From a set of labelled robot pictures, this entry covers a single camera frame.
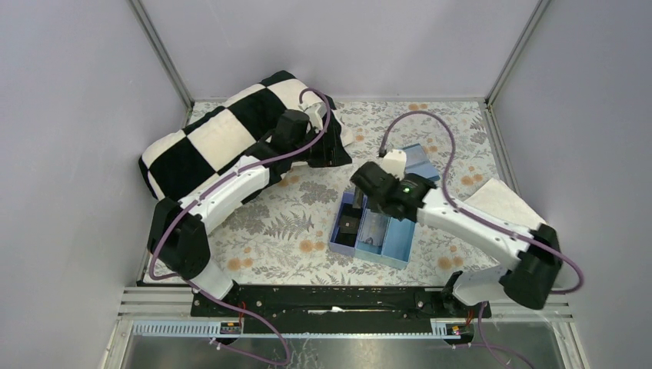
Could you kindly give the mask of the teal leather card holder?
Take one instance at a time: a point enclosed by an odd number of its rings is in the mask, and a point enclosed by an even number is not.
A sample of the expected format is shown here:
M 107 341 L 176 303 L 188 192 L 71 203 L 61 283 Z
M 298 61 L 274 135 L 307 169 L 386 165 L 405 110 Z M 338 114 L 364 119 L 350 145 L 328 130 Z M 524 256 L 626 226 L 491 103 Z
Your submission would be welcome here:
M 422 145 L 409 145 L 403 147 L 403 151 L 405 152 L 407 158 L 404 170 L 406 174 L 420 175 L 421 177 L 429 179 L 433 182 L 440 180 L 441 176 L 439 170 L 437 170 L 431 163 Z

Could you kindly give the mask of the black credit card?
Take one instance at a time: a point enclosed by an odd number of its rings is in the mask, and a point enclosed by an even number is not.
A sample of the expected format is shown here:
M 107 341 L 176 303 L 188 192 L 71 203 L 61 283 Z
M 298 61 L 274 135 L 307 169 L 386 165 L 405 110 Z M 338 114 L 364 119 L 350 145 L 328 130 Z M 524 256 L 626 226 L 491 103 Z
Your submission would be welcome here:
M 353 204 L 344 203 L 338 218 L 339 231 L 358 233 L 362 215 L 362 208 L 356 208 Z

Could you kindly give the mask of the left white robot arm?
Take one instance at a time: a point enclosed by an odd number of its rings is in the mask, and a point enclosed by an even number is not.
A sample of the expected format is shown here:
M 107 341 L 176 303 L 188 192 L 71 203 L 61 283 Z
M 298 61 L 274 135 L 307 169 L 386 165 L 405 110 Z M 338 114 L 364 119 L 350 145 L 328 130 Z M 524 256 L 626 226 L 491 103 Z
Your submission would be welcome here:
M 159 278 L 154 265 L 162 261 L 173 276 L 194 289 L 218 300 L 227 296 L 235 282 L 213 260 L 208 235 L 237 208 L 281 179 L 293 163 L 307 161 L 325 140 L 331 120 L 326 101 L 287 110 L 272 130 L 206 188 L 178 201 L 159 201 L 148 243 L 151 278 Z

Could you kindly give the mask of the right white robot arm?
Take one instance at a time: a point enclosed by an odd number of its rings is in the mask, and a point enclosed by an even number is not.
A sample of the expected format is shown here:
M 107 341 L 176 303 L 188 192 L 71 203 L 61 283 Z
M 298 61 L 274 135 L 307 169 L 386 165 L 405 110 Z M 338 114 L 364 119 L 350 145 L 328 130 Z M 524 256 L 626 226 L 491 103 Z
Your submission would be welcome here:
M 396 178 L 374 162 L 356 170 L 351 183 L 373 210 L 438 228 L 498 262 L 492 268 L 452 276 L 444 292 L 454 300 L 474 306 L 509 298 L 531 310 L 546 304 L 562 265 L 552 227 L 539 224 L 530 229 L 501 220 L 446 196 L 429 179 L 416 174 Z

